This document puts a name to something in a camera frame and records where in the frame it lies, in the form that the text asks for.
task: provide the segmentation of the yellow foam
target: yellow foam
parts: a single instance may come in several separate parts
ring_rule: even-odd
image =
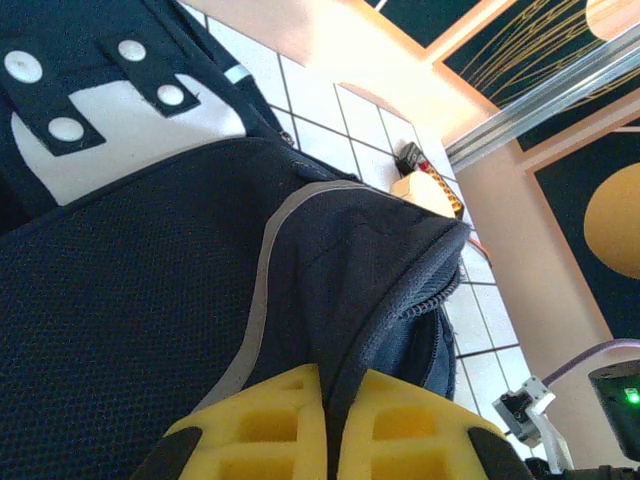
[[[304,365],[189,415],[202,429],[180,480],[325,480],[316,365]],[[338,480],[486,480],[467,431],[495,425],[422,388],[370,370],[342,437]]]
[[[304,365],[175,423],[203,434],[180,480],[325,480],[318,369]]]
[[[486,479],[467,431],[502,433],[464,408],[369,371],[349,411],[338,480]]]

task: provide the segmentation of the backpack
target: backpack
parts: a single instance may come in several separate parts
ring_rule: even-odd
[[[336,445],[369,368],[452,398],[466,225],[292,149],[173,0],[0,17],[0,477],[128,477],[306,363]]]

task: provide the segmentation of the gray piping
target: gray piping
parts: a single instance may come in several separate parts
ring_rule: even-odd
[[[294,211],[316,195],[336,190],[358,189],[382,193],[366,185],[359,185],[347,180],[311,183],[289,195],[282,205],[280,205],[280,208],[269,218],[264,229],[262,248],[258,258],[256,283],[253,290],[251,308],[249,309],[249,320],[247,321],[244,339],[242,340],[238,353],[236,353],[227,370],[218,383],[216,383],[200,403],[196,405],[193,413],[238,393],[247,382],[249,375],[251,375],[255,367],[262,346],[262,335],[267,319],[269,261],[271,260],[271,252],[276,237],[284,222]]]

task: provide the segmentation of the zipper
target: zipper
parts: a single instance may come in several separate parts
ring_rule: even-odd
[[[433,365],[436,363],[436,357],[438,356],[438,349],[440,348],[440,322],[438,321],[438,319],[436,319],[436,325],[435,325],[435,339],[433,341],[433,348],[431,350],[431,358],[429,359],[429,364],[427,365],[427,368],[425,370],[425,374],[422,376],[422,379],[420,380],[420,386],[424,387],[425,384],[427,383],[427,380],[429,378],[429,374],[431,373],[431,370],[433,370]]]
[[[291,136],[291,134],[289,132],[285,132],[284,130],[281,132],[278,132],[278,134],[280,135],[280,138],[282,140],[284,140],[286,143],[289,144],[290,147],[293,147],[296,142],[293,140],[293,137]]]
[[[453,277],[449,281],[446,287],[436,293],[433,297],[428,298],[424,302],[418,303],[411,308],[405,310],[400,316],[400,320],[411,320],[425,313],[429,313],[435,310],[454,292],[460,285],[460,269],[457,268]]]

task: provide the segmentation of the green led light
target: green led light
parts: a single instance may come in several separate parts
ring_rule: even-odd
[[[640,404],[640,393],[635,388],[625,388],[624,393],[627,394],[627,400],[633,405]]]

